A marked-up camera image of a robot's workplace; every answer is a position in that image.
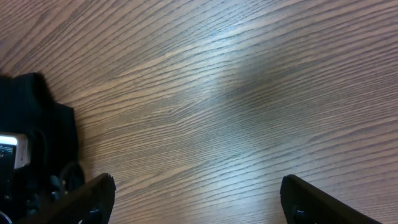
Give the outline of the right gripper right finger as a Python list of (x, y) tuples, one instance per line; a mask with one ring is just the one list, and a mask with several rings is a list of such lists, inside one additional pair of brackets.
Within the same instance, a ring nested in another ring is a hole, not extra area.
[(296, 175), (286, 175), (280, 202), (288, 224), (380, 224)]

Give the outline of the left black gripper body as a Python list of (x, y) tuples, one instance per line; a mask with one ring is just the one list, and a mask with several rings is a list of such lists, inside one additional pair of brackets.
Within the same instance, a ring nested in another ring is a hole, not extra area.
[(35, 215), (85, 183), (78, 150), (33, 153), (17, 158), (15, 146), (1, 146), (1, 223)]

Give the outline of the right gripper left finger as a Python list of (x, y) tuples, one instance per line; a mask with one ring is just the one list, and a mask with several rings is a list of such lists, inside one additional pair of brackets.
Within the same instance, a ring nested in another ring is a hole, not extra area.
[(113, 177), (103, 173), (44, 211), (20, 219), (16, 224), (108, 224), (115, 194)]

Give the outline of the black t-shirt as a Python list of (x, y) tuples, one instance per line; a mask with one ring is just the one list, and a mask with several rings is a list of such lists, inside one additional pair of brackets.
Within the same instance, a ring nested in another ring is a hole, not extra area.
[(53, 99), (39, 73), (1, 76), (1, 132), (27, 136), (30, 168), (39, 177), (60, 176), (78, 162), (74, 110)]

